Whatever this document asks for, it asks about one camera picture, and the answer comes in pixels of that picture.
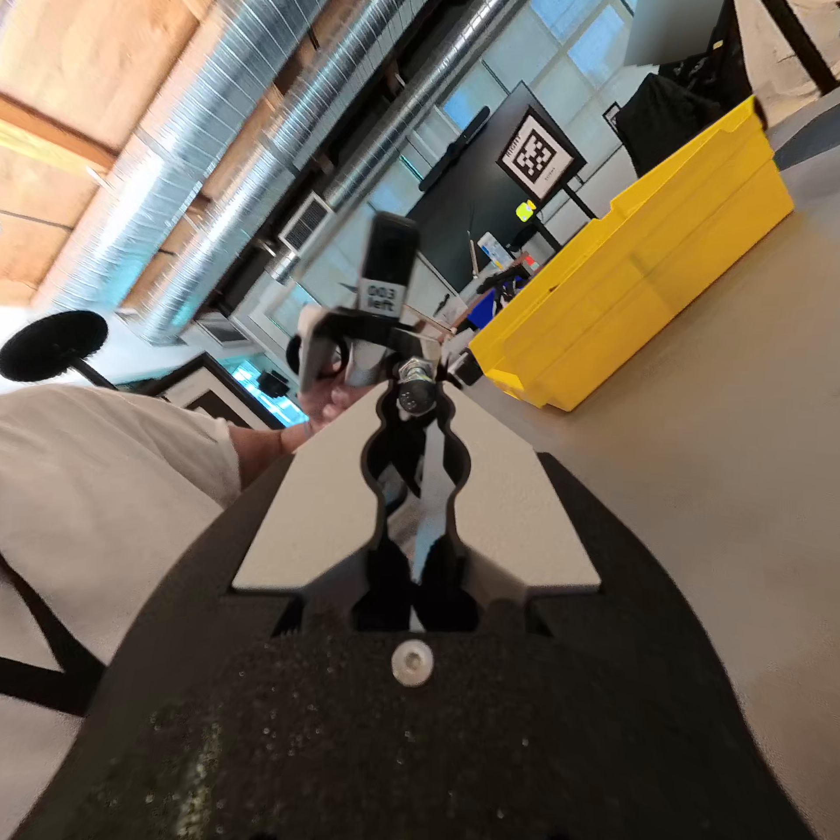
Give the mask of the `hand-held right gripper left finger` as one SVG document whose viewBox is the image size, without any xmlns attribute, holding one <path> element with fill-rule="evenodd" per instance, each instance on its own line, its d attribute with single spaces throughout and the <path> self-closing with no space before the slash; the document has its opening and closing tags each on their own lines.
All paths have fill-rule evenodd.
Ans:
<svg viewBox="0 0 840 840">
<path fill-rule="evenodd" d="M 237 592 L 366 592 L 384 502 L 364 458 L 382 427 L 380 383 L 294 454 L 234 579 Z"/>
</svg>

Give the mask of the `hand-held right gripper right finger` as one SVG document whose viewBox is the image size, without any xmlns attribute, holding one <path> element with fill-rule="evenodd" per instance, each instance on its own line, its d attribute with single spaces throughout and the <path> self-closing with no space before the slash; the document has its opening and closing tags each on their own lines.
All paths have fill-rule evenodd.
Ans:
<svg viewBox="0 0 840 840">
<path fill-rule="evenodd" d="M 601 576 L 538 454 L 469 396 L 440 390 L 444 464 L 455 483 L 447 528 L 464 587 L 600 587 Z"/>
</svg>

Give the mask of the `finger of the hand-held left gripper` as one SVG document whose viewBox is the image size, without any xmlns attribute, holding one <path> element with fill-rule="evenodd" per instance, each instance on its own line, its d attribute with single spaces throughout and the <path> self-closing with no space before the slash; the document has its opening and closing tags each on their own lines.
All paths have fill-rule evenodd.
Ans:
<svg viewBox="0 0 840 840">
<path fill-rule="evenodd" d="M 420 583 L 428 556 L 446 531 L 447 504 L 455 488 L 444 465 L 445 436 L 436 421 L 426 430 L 421 496 L 416 504 L 413 581 Z"/>
<path fill-rule="evenodd" d="M 354 340 L 346 367 L 346 385 L 363 389 L 389 378 L 390 351 L 387 347 L 367 340 Z"/>
</svg>

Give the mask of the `yellow plastic bin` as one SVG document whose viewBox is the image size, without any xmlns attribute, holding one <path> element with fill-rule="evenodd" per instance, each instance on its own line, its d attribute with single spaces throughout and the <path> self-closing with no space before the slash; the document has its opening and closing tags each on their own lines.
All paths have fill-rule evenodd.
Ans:
<svg viewBox="0 0 840 840">
<path fill-rule="evenodd" d="M 469 351 L 504 393 L 568 413 L 794 208 L 751 96 L 616 196 Z"/>
</svg>

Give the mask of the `person's left forearm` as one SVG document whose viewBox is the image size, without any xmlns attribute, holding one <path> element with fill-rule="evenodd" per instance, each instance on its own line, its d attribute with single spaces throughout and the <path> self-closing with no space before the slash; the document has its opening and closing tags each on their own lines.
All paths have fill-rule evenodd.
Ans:
<svg viewBox="0 0 840 840">
<path fill-rule="evenodd" d="M 313 434 L 310 421 L 278 430 L 229 425 L 227 431 L 237 456 L 242 490 L 250 487 L 278 460 L 295 454 Z"/>
</svg>

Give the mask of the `person's left hand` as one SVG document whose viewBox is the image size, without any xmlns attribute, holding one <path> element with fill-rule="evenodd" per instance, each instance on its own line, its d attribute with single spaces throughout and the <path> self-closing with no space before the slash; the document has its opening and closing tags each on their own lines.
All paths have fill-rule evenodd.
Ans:
<svg viewBox="0 0 840 840">
<path fill-rule="evenodd" d="M 348 385 L 345 373 L 339 373 L 319 379 L 307 390 L 299 391 L 299 406 L 308 417 L 308 435 L 315 435 L 331 424 L 371 388 L 371 385 Z"/>
</svg>

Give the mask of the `white vent grille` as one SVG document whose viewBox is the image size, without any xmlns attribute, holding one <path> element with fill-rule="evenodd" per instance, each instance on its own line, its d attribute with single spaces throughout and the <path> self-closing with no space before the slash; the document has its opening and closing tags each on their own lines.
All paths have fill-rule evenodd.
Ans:
<svg viewBox="0 0 840 840">
<path fill-rule="evenodd" d="M 318 239 L 333 216 L 333 209 L 322 196 L 311 192 L 290 215 L 278 239 L 294 256 L 301 257 Z"/>
</svg>

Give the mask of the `black monitor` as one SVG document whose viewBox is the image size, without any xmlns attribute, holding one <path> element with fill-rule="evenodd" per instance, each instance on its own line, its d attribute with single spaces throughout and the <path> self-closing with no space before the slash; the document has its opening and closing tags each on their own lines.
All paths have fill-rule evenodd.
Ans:
<svg viewBox="0 0 840 840">
<path fill-rule="evenodd" d="M 534 223 L 535 216 L 527 223 L 516 216 L 516 207 L 529 197 L 497 164 L 528 106 L 559 126 L 530 87 L 519 82 L 458 162 L 408 214 L 419 230 L 420 254 L 456 292 L 473 280 L 469 241 L 477 245 L 490 232 L 508 247 Z"/>
</svg>

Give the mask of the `blue container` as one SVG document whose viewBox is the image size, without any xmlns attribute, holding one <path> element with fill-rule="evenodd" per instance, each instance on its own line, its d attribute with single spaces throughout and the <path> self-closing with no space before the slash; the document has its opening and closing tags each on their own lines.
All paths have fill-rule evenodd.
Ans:
<svg viewBox="0 0 840 840">
<path fill-rule="evenodd" d="M 472 329 L 476 333 L 483 330 L 495 317 L 500 299 L 501 293 L 497 287 L 488 290 L 467 313 L 465 319 L 467 329 Z"/>
</svg>

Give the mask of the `black video bar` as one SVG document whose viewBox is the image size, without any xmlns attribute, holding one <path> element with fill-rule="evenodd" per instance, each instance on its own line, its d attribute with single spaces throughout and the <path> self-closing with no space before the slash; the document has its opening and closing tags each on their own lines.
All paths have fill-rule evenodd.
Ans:
<svg viewBox="0 0 840 840">
<path fill-rule="evenodd" d="M 442 157 L 420 181 L 418 189 L 421 193 L 426 193 L 431 190 L 456 165 L 463 153 L 483 130 L 489 118 L 490 108 L 484 106 L 463 129 L 461 134 L 447 146 Z"/>
</svg>

